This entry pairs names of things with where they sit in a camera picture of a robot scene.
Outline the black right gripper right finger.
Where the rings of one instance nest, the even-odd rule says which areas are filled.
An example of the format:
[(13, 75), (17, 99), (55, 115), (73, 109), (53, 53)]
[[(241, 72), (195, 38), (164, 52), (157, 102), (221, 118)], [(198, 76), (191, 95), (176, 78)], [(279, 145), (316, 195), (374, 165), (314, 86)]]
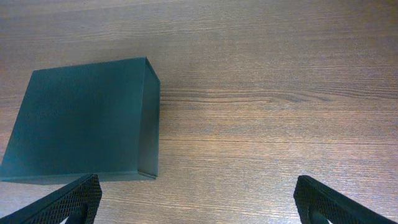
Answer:
[(298, 177), (294, 199), (304, 224), (395, 224), (308, 175)]

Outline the black gift box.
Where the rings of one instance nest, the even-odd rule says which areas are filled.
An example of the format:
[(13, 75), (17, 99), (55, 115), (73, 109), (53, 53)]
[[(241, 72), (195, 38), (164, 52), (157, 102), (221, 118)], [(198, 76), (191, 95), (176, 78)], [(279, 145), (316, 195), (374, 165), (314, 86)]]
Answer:
[(63, 184), (154, 180), (160, 80), (145, 57), (36, 70), (1, 164), (1, 180)]

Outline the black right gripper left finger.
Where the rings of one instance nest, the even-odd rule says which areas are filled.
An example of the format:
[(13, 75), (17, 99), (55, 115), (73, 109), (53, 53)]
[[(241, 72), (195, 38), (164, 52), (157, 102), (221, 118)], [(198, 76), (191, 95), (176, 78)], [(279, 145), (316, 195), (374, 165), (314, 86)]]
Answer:
[(86, 174), (34, 203), (1, 218), (1, 223), (93, 224), (102, 198), (96, 174)]

